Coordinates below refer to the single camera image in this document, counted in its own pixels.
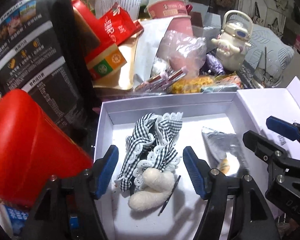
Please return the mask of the red cylinder canister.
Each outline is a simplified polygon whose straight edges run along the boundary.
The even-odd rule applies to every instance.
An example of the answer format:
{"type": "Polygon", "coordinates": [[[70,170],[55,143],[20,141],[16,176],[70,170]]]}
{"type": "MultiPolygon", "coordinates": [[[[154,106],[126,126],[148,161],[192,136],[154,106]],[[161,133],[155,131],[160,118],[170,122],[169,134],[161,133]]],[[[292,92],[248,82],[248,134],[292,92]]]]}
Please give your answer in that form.
{"type": "Polygon", "coordinates": [[[73,177],[92,165],[25,91],[0,100],[0,199],[31,207],[52,175],[73,177]]]}

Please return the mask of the checkered lace cloth with plush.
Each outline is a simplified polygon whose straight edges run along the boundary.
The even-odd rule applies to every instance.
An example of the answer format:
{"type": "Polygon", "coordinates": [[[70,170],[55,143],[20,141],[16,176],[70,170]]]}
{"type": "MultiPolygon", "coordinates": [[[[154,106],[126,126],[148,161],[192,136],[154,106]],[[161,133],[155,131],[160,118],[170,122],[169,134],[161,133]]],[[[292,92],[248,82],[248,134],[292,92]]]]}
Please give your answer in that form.
{"type": "Polygon", "coordinates": [[[176,185],[180,157],[175,145],[183,126],[183,113],[148,113],[126,138],[126,156],[117,177],[122,192],[129,192],[134,212],[163,206],[176,185]]]}

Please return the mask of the far leaf chair cushion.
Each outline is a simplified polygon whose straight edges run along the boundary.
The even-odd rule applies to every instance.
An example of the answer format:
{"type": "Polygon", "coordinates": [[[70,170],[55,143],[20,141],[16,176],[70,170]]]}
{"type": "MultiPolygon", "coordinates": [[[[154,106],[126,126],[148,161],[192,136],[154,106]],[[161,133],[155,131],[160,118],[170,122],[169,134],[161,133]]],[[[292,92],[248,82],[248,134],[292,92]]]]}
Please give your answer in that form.
{"type": "Polygon", "coordinates": [[[254,78],[267,87],[277,86],[291,63],[294,50],[269,28],[255,24],[245,61],[255,70],[254,78]]]}

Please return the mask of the pink cup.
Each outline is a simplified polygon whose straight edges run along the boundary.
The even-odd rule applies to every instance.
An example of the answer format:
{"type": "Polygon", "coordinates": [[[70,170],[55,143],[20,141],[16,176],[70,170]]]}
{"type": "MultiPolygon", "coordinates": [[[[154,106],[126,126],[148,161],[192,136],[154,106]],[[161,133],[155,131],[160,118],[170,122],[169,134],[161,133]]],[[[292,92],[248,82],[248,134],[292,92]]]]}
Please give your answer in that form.
{"type": "Polygon", "coordinates": [[[172,17],[168,30],[193,36],[191,16],[184,0],[158,0],[146,9],[152,19],[172,17]]]}

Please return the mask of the cream cartoon kettle bottle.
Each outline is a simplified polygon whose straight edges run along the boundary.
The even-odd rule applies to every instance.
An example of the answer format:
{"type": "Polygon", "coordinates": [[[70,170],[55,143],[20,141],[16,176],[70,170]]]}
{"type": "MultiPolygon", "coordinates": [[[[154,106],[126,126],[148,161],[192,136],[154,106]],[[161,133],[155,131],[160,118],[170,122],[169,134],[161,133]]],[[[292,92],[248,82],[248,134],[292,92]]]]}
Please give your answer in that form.
{"type": "Polygon", "coordinates": [[[226,70],[240,70],[251,47],[253,27],[251,18],[241,11],[229,10],[224,14],[221,34],[211,42],[216,46],[215,57],[226,70]]]}

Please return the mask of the black printed bag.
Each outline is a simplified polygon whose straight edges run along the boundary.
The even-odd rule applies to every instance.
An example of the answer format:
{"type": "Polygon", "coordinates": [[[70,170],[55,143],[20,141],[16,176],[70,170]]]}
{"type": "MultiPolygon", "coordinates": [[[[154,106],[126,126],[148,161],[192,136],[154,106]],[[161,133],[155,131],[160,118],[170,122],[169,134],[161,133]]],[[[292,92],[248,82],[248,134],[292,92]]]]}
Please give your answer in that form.
{"type": "Polygon", "coordinates": [[[95,96],[71,0],[0,0],[0,87],[25,91],[72,140],[85,139],[95,96]]]}

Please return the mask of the silver foil pouch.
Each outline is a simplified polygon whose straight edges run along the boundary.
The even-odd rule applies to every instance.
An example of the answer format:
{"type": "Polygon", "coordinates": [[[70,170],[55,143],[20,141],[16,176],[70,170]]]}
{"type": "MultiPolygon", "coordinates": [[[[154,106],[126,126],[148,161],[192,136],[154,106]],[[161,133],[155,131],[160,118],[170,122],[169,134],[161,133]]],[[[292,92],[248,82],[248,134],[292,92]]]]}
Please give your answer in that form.
{"type": "Polygon", "coordinates": [[[203,127],[202,136],[211,168],[217,168],[228,177],[250,174],[236,134],[203,127]]]}

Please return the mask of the white open gift box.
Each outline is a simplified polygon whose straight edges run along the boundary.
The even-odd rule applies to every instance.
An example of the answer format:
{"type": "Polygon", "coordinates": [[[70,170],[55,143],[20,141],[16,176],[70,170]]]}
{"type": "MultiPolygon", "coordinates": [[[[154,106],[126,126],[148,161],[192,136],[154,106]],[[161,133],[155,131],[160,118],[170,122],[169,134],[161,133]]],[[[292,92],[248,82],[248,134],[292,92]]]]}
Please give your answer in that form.
{"type": "Polygon", "coordinates": [[[300,80],[104,102],[93,239],[279,239],[300,225],[300,80]]]}

